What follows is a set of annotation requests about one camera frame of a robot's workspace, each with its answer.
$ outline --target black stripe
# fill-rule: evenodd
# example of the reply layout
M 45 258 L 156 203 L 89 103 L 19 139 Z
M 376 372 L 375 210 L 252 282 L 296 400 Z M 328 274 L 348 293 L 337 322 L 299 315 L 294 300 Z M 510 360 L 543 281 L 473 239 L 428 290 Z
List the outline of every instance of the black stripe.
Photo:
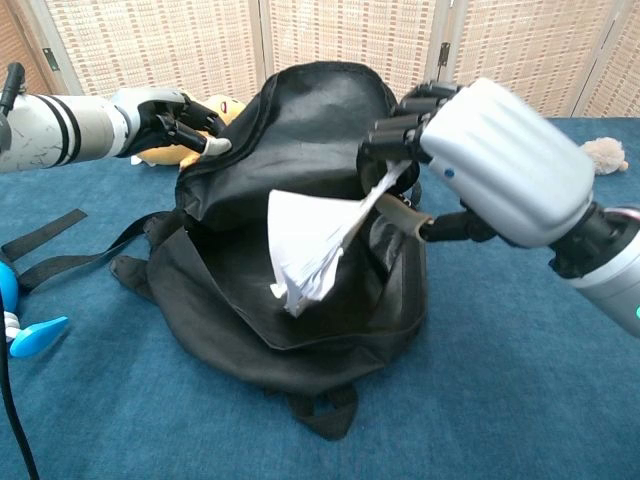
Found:
M 43 95 L 43 96 L 57 102 L 58 105 L 60 105 L 62 109 L 66 112 L 67 116 L 69 117 L 69 120 L 71 120 L 71 126 L 73 127 L 73 134 L 75 135 L 75 138 L 74 138 L 75 142 L 73 145 L 73 151 L 71 152 L 71 156 L 69 157 L 69 160 L 64 162 L 64 164 L 66 165 L 67 163 L 73 163 L 76 157 L 78 156 L 78 152 L 80 151 L 80 146 L 82 145 L 82 135 L 80 134 L 80 125 L 78 125 L 78 120 L 76 119 L 76 116 L 73 114 L 69 106 L 66 103 L 64 103 L 62 100 L 60 100 L 57 97 L 52 97 L 51 95 Z
M 56 117 L 56 120 L 58 120 L 58 125 L 60 125 L 60 132 L 62 133 L 62 149 L 60 150 L 60 156 L 58 157 L 58 160 L 56 160 L 56 163 L 51 165 L 52 167 L 56 167 L 60 165 L 69 152 L 69 130 L 67 130 L 67 125 L 64 123 L 64 119 L 62 118 L 62 115 L 60 115 L 60 112 L 58 112 L 58 109 L 42 95 L 35 96 L 46 103 L 49 109 L 53 112 L 53 115 Z

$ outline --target blue tabletop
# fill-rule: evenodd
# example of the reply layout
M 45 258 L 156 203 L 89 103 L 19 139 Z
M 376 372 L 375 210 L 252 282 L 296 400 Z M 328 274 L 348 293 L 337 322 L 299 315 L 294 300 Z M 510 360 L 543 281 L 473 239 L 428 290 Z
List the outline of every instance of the blue tabletop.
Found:
M 612 136 L 631 167 L 596 200 L 638 203 L 640 120 L 557 119 L 576 142 Z M 79 207 L 89 217 L 18 262 L 104 249 L 173 206 L 177 171 L 108 160 L 0 176 L 0 243 Z M 422 209 L 457 210 L 423 173 Z M 124 251 L 144 257 L 146 242 Z M 105 262 L 21 300 L 24 325 L 67 315 L 54 345 L 11 359 L 24 428 L 47 479 L 640 478 L 640 340 L 557 278 L 549 251 L 428 247 L 429 319 L 411 349 L 356 386 L 348 436 L 327 442 L 282 397 L 186 353 L 160 311 Z M 26 478 L 0 416 L 0 478 Z

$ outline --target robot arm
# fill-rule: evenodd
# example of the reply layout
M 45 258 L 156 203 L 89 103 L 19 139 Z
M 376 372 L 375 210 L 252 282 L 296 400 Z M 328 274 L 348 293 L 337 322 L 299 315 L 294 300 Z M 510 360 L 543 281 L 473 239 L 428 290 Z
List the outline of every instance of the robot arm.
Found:
M 28 95 L 24 68 L 9 66 L 0 98 L 0 173 L 48 168 L 184 145 L 203 155 L 231 148 L 218 115 L 175 89 L 124 88 L 111 101 Z
M 466 208 L 424 225 L 426 241 L 548 247 L 560 277 L 640 337 L 640 212 L 593 201 L 592 161 L 571 140 L 486 79 L 421 85 L 392 113 L 361 151 L 426 165 Z

